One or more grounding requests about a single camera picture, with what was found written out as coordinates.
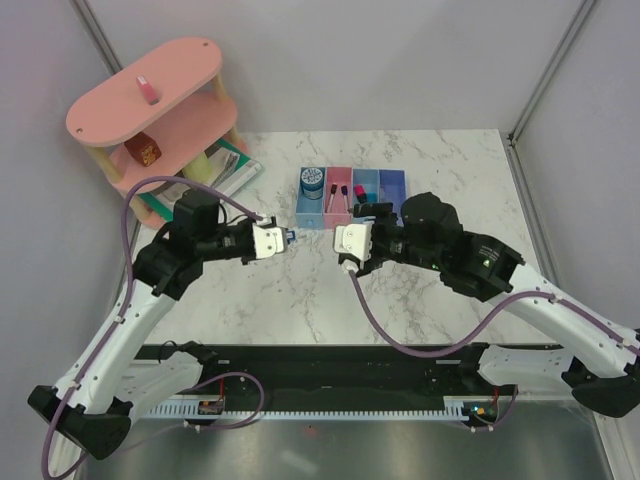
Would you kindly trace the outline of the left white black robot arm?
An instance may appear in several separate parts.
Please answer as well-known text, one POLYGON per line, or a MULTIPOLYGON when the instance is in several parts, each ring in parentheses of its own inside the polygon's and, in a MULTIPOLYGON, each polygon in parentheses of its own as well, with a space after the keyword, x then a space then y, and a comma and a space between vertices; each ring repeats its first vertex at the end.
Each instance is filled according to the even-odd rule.
POLYGON ((125 371, 161 319, 210 261, 242 264, 285 252, 287 231, 272 217, 246 211, 229 225, 219 219, 221 197, 189 189, 152 242, 128 266, 127 285, 76 363, 52 386, 39 385, 29 406, 97 460, 112 455, 143 415, 171 396, 208 393, 219 382, 211 351, 187 342, 151 370, 126 379, 125 371))

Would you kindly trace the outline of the blue tape roll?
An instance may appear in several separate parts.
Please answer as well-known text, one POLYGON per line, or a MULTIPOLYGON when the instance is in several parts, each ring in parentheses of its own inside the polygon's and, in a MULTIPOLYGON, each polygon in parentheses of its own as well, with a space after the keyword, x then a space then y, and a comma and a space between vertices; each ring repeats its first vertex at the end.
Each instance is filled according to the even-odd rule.
POLYGON ((305 167, 300 172, 300 191, 304 198, 319 200, 323 197, 325 174, 321 168, 305 167))

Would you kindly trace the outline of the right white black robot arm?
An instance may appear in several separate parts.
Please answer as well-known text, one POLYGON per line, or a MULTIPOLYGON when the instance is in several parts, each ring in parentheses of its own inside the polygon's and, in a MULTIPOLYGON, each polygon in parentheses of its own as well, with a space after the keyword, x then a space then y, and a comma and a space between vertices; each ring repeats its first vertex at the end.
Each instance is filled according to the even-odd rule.
POLYGON ((419 351, 395 341, 398 351, 439 358, 467 347, 506 311, 544 333, 556 350, 483 347, 458 368, 458 381, 477 394, 490 385, 526 392, 569 393, 582 406, 621 418, 639 405, 639 333, 597 314, 542 276, 522 255, 495 237, 467 231, 456 209, 432 193, 414 195, 394 213, 389 203, 358 204, 356 222, 334 230, 338 262, 353 282, 386 261, 438 273, 455 293, 492 305, 484 320, 456 344, 419 351))

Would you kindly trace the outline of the pink black highlighter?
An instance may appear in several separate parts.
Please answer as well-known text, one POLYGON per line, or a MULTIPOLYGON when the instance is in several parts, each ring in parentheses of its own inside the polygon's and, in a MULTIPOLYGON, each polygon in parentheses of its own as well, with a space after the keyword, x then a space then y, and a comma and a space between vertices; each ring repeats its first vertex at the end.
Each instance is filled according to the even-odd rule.
POLYGON ((360 185, 360 184, 355 185, 354 188, 353 188, 353 192, 354 192, 356 200, 360 204, 365 204, 365 203, 368 202, 367 192, 366 192, 365 188, 362 185, 360 185))

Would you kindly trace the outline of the white blue pen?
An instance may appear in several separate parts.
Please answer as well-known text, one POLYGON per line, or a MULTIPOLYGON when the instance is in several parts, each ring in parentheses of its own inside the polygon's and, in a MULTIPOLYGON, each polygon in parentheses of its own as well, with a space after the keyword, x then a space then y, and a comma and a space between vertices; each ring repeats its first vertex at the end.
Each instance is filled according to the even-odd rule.
POLYGON ((332 183, 331 187, 330 187, 330 191, 329 191, 329 197, 328 197, 328 202, 327 202, 327 206, 326 206, 326 209, 325 209, 325 213, 330 213, 331 212, 336 191, 337 191, 337 184, 336 183, 332 183))

